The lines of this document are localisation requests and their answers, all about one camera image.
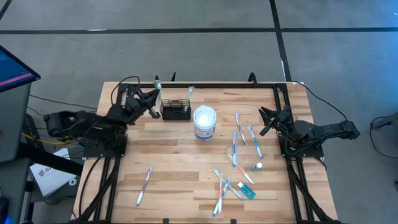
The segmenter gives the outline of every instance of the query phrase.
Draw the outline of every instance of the yellow cable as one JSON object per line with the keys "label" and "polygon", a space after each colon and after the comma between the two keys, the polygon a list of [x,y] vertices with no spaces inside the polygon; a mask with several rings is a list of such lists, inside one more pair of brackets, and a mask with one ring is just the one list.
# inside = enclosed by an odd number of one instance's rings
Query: yellow cable
{"label": "yellow cable", "polygon": [[[27,138],[29,138],[29,139],[33,139],[33,137],[28,135],[28,134],[22,133],[22,135],[27,137]],[[70,144],[70,143],[74,142],[75,140],[70,140],[70,141],[67,141],[67,142],[53,142],[53,141],[46,141],[46,140],[38,139],[38,141],[42,142],[42,143],[47,143],[47,144],[66,145],[66,144]]]}

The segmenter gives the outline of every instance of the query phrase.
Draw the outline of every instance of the wooden table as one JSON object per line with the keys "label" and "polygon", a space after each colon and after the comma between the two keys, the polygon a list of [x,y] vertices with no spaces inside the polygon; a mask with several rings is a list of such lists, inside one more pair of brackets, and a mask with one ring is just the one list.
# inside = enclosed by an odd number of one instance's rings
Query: wooden table
{"label": "wooden table", "polygon": [[[105,115],[111,106],[110,94],[116,82],[103,86],[98,114]],[[287,84],[294,119],[312,121],[307,94],[300,85]],[[185,88],[163,88],[163,99],[185,98]],[[192,121],[163,121],[145,114],[135,126],[127,131],[126,155],[121,160],[118,186],[113,208],[113,223],[161,223],[169,218],[170,223],[295,223],[292,196],[285,159],[280,155],[275,131],[264,137],[258,133],[264,127],[259,115],[260,106],[275,109],[274,94],[268,88],[196,88],[191,97],[192,112],[200,105],[208,105],[217,113],[216,131],[208,142],[195,138]],[[238,137],[238,162],[255,181],[247,182],[244,176],[233,169],[226,153],[232,151],[233,133],[238,131],[235,112],[239,112],[248,146],[243,146]],[[250,168],[259,161],[257,151],[250,137],[248,125],[252,125],[264,155],[264,168],[251,172]],[[98,192],[103,168],[101,159],[90,175],[83,196],[83,210]],[[85,162],[81,179],[86,179],[95,159]],[[141,205],[136,201],[144,183],[149,166],[153,172],[149,179]],[[332,218],[337,218],[325,168],[315,159],[304,159],[308,188],[319,206]],[[219,179],[214,174],[219,169],[231,178],[233,186],[247,183],[256,192],[254,200],[240,201],[227,190],[223,200],[223,219],[214,220],[212,211],[218,199]],[[78,211],[81,181],[74,212]],[[303,218],[305,207],[299,192]],[[108,194],[103,200],[101,218],[104,218]]]}

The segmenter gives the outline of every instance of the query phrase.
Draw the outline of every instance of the monitor screen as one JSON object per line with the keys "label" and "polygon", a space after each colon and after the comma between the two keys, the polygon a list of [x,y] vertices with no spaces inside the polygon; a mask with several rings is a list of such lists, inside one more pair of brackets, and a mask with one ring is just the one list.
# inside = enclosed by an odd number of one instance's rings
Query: monitor screen
{"label": "monitor screen", "polygon": [[0,46],[0,92],[40,79],[40,76]]}

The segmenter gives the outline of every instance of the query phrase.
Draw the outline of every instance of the white jar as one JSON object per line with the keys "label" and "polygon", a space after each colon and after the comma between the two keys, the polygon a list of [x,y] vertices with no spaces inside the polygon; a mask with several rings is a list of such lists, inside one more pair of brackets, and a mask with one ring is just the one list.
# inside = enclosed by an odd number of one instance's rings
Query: white jar
{"label": "white jar", "polygon": [[193,113],[195,136],[202,141],[208,141],[213,137],[216,129],[216,111],[205,105],[199,106]]}

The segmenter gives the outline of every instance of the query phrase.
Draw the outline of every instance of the toothbrush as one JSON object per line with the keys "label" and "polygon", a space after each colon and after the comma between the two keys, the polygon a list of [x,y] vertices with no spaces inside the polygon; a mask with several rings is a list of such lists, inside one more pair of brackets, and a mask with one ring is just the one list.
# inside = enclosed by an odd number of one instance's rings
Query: toothbrush
{"label": "toothbrush", "polygon": [[159,80],[155,80],[155,89],[159,90],[159,94],[157,95],[156,104],[160,105],[162,101],[162,84],[160,84]]}
{"label": "toothbrush", "polygon": [[146,178],[145,183],[144,183],[144,185],[142,186],[142,190],[141,190],[141,192],[140,192],[140,194],[139,194],[139,196],[138,196],[138,199],[137,199],[137,206],[139,206],[139,204],[141,203],[141,200],[142,200],[142,196],[144,196],[144,192],[145,192],[145,189],[147,188],[149,176],[150,176],[151,173],[152,173],[152,166],[149,167],[148,174],[147,174],[147,178]]}
{"label": "toothbrush", "polygon": [[250,130],[251,137],[253,138],[254,145],[256,146],[257,153],[259,154],[260,159],[262,159],[261,149],[260,149],[259,143],[257,142],[256,137],[254,136],[253,127],[251,125],[249,125],[249,130]]}
{"label": "toothbrush", "polygon": [[[214,170],[214,172],[216,173],[216,175],[218,177],[221,177],[221,172],[218,169]],[[231,184],[229,184],[228,187],[229,187],[229,189],[231,189],[236,194],[236,196],[238,196],[239,199],[243,200],[243,197],[241,196],[241,194],[239,194],[239,192],[237,190],[235,190],[235,188],[232,187]]]}
{"label": "toothbrush", "polygon": [[233,155],[235,161],[237,161],[237,152],[236,152],[236,139],[237,138],[238,138],[238,134],[236,132],[234,132],[234,138],[233,138],[233,142],[232,142],[232,155]]}
{"label": "toothbrush", "polygon": [[216,203],[216,207],[213,211],[213,218],[216,217],[217,211],[218,214],[221,216],[221,209],[222,209],[222,198],[223,198],[223,178],[220,177],[220,190],[218,192],[218,202]]}
{"label": "toothbrush", "polygon": [[243,144],[246,145],[246,140],[245,140],[244,135],[243,135],[243,130],[242,130],[241,122],[240,122],[240,120],[239,120],[239,113],[236,113],[236,124],[238,124],[239,132],[240,132],[241,135],[242,135]]}
{"label": "toothbrush", "polygon": [[[191,94],[192,94],[194,88],[195,88],[194,86],[190,86],[188,88],[188,94],[187,94],[187,102],[188,102],[188,104],[189,104],[190,97],[191,97]],[[184,111],[187,112],[187,110],[188,110],[188,106],[185,106],[184,107]]]}
{"label": "toothbrush", "polygon": [[223,208],[223,177],[220,177],[220,191],[218,192],[218,214],[221,216]]}
{"label": "toothbrush", "polygon": [[[234,162],[234,158],[233,158],[230,154],[228,154],[228,158],[231,160],[231,162]],[[244,171],[244,169],[241,167],[241,165],[239,165],[237,162],[236,162],[236,165],[237,165],[239,171],[241,171],[241,173],[244,175],[244,177],[247,178],[247,180],[248,180],[251,184],[254,184],[254,182],[253,182],[253,180],[251,180],[249,174],[248,174],[246,171]]]}
{"label": "toothbrush", "polygon": [[223,189],[223,197],[225,197],[226,188],[228,187],[230,181],[231,181],[230,178],[226,179],[226,182],[224,184],[224,189]]}

